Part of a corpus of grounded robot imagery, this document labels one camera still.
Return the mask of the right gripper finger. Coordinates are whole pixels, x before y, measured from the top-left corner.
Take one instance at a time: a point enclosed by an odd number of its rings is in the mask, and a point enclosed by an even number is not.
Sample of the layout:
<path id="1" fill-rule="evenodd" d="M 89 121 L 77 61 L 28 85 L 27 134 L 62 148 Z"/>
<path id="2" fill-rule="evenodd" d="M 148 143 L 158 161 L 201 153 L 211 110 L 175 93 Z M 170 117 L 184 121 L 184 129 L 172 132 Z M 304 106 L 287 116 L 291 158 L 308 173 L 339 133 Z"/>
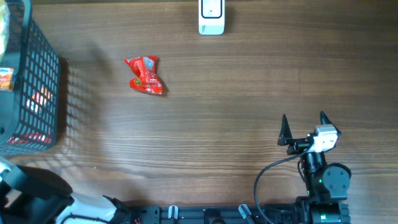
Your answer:
<path id="1" fill-rule="evenodd" d="M 285 114 L 282 115 L 282 124 L 280 129 L 279 138 L 277 144 L 279 146 L 291 145 L 293 142 L 292 133 L 290 130 L 289 122 Z"/>
<path id="2" fill-rule="evenodd" d="M 337 135 L 338 136 L 341 135 L 341 131 L 329 120 L 328 116 L 326 115 L 326 113 L 324 111 L 320 112 L 320 122 L 321 122 L 321 124 L 332 125 L 336 129 Z"/>

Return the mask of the red crinkled snack packet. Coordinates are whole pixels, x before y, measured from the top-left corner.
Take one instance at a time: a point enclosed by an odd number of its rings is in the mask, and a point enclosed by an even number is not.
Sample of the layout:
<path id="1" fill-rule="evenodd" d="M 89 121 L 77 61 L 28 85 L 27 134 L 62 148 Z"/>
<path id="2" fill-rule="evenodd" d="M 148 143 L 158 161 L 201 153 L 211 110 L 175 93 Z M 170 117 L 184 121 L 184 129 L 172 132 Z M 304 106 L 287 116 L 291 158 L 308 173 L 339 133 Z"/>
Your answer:
<path id="1" fill-rule="evenodd" d="M 124 62 L 136 76 L 129 81 L 130 88 L 144 93 L 162 94 L 162 84 L 156 75 L 156 60 L 156 55 L 124 59 Z"/>

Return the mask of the yellow snack bag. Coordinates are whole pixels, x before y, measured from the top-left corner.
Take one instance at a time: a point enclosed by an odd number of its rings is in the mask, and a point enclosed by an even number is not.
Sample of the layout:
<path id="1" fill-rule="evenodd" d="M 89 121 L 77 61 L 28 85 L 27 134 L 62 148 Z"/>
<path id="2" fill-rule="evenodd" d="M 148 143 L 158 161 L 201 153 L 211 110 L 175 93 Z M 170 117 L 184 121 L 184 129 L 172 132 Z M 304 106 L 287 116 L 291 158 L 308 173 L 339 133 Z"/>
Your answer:
<path id="1" fill-rule="evenodd" d="M 0 8 L 0 35 L 1 35 L 1 45 L 0 45 L 0 60 L 3 59 L 4 54 L 6 52 L 7 43 L 9 39 L 9 20 L 10 20 L 10 12 L 5 0 L 1 0 L 1 8 Z"/>

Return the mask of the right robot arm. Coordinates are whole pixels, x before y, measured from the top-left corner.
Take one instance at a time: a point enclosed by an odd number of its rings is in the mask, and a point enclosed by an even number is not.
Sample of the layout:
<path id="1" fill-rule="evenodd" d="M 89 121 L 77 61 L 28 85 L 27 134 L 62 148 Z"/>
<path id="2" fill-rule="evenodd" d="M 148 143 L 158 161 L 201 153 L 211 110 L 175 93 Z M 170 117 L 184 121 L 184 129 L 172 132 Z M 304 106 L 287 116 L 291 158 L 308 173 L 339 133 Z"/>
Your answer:
<path id="1" fill-rule="evenodd" d="M 336 147 L 341 131 L 320 112 L 320 124 L 305 138 L 292 136 L 286 115 L 277 144 L 287 146 L 287 155 L 299 156 L 301 176 L 307 196 L 297 197 L 294 203 L 295 223 L 351 223 L 348 198 L 351 170 L 340 163 L 327 163 L 325 153 Z"/>

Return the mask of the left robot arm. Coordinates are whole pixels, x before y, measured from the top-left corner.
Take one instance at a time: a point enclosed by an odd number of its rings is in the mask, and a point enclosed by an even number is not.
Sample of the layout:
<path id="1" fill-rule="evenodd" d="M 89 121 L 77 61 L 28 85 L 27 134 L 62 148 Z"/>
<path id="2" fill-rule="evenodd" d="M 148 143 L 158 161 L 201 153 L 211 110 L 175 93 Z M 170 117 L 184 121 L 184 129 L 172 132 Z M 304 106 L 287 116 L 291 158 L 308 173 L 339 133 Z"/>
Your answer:
<path id="1" fill-rule="evenodd" d="M 1 223 L 131 223 L 116 198 L 75 193 L 56 173 L 1 158 Z"/>

